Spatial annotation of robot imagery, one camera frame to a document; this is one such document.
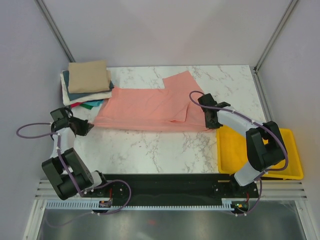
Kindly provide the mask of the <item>pink t shirt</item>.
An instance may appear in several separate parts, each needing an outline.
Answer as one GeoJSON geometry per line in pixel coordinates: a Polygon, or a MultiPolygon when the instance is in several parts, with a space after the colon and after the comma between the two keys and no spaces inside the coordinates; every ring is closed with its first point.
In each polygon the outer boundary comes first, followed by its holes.
{"type": "Polygon", "coordinates": [[[114,88],[93,123],[96,127],[149,132],[205,132],[205,114],[191,102],[202,89],[189,71],[163,79],[163,89],[114,88]]]}

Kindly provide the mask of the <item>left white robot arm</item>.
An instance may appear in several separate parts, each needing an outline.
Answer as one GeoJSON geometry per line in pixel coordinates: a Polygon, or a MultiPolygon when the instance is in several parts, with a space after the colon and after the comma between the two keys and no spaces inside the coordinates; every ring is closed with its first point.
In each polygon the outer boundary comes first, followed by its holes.
{"type": "Polygon", "coordinates": [[[41,167],[57,196],[63,201],[76,195],[83,197],[88,191],[99,197],[106,196],[110,191],[109,183],[98,170],[90,171],[75,149],[76,137],[86,136],[94,124],[75,117],[67,107],[53,110],[50,115],[54,146],[41,167]]]}

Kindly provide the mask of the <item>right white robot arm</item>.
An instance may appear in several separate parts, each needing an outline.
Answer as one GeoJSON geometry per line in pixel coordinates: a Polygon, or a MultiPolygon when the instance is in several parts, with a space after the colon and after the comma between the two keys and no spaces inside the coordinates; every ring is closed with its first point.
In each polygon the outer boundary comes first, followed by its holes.
{"type": "Polygon", "coordinates": [[[279,172],[289,165],[289,156],[279,126],[274,121],[260,122],[236,111],[229,103],[218,103],[210,93],[190,100],[204,112],[207,129],[227,126],[245,138],[247,163],[233,174],[229,191],[235,197],[247,191],[247,185],[269,171],[279,172]]]}

